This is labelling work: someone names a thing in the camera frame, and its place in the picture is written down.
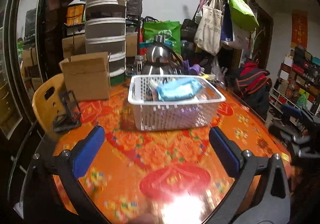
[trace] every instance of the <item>table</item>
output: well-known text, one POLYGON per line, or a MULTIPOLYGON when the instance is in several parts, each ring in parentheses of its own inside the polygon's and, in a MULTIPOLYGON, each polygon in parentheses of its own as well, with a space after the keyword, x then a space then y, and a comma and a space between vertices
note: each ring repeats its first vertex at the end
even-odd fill
MULTIPOLYGON (((147 212, 160 216, 172 204, 175 194, 183 198, 174 202, 175 215, 191 214, 191 209, 199 207, 202 213, 199 215, 198 211, 196 218, 198 222, 204 220, 234 182, 209 143, 208 134, 213 126, 219 126, 242 150, 249 149, 256 156, 279 153, 287 175, 290 174, 287 150, 230 93, 220 90, 226 102, 220 104, 211 126, 143 132, 135 127, 133 111, 127 102, 128 87, 128 82, 113 87, 109 100, 80 103, 82 126, 62 136, 54 151, 58 155, 63 149, 72 149, 96 124, 104 127, 105 142, 79 181, 112 223, 125 223, 147 212), (197 194, 197 199, 186 191, 197 194)), ((65 207, 75 213, 59 177, 54 176, 54 181, 65 207)), ((240 211, 250 205, 258 181, 256 176, 240 211)))

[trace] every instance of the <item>beige tote bag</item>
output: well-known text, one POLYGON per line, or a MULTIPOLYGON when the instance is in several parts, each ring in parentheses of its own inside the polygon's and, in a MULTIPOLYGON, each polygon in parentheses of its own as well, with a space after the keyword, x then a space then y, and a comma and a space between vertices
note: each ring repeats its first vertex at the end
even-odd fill
POLYGON ((202 9, 203 14, 195 34, 195 43, 199 48, 215 56, 220 50, 222 0, 211 0, 210 5, 204 5, 202 9))

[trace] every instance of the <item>wooden chair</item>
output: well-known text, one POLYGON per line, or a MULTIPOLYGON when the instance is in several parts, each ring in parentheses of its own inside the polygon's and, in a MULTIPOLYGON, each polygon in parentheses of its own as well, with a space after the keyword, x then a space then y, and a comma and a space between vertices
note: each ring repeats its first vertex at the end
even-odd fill
POLYGON ((66 113, 59 98, 63 89, 64 77, 60 73, 42 84, 33 95, 33 112, 45 132, 52 131, 52 122, 57 114, 66 113))

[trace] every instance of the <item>bag logo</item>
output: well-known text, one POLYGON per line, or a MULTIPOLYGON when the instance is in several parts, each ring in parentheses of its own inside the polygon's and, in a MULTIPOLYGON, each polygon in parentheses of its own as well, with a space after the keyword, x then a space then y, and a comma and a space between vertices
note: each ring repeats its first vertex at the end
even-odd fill
POLYGON ((171 30, 165 29, 165 30, 159 31, 159 32, 158 32, 158 35, 164 36, 165 39, 168 39, 168 38, 172 37, 172 32, 171 32, 171 30))

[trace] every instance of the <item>lime green bag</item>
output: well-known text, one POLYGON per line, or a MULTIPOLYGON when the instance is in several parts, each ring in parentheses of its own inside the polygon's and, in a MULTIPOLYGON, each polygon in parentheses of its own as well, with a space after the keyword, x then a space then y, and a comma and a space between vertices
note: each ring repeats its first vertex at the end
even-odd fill
POLYGON ((181 54, 180 26, 179 21, 145 22, 143 23, 144 41, 153 40, 155 35, 163 35, 165 41, 172 42, 172 49, 181 54))
POLYGON ((244 0, 228 0, 231 12, 231 19, 242 29, 253 31, 259 26, 250 7, 244 0))

